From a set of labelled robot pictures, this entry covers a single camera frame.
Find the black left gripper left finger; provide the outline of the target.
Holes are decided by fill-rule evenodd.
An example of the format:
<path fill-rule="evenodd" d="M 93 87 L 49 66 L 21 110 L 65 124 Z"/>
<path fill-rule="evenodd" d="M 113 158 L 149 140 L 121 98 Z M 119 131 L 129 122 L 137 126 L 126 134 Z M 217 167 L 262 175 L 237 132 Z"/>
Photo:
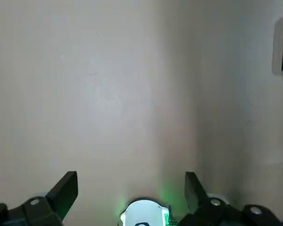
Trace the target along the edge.
<path fill-rule="evenodd" d="M 0 226 L 62 226 L 77 197 L 77 172 L 68 171 L 45 196 L 29 198 L 12 209 L 0 203 Z"/>

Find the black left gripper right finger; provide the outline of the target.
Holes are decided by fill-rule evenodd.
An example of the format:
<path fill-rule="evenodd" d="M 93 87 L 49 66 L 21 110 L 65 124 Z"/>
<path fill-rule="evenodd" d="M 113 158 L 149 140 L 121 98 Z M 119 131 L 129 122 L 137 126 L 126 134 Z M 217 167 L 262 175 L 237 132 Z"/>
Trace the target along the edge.
<path fill-rule="evenodd" d="M 247 204 L 238 210 L 220 198 L 209 197 L 194 172 L 185 173 L 184 194 L 190 212 L 180 226 L 282 226 L 268 208 Z"/>

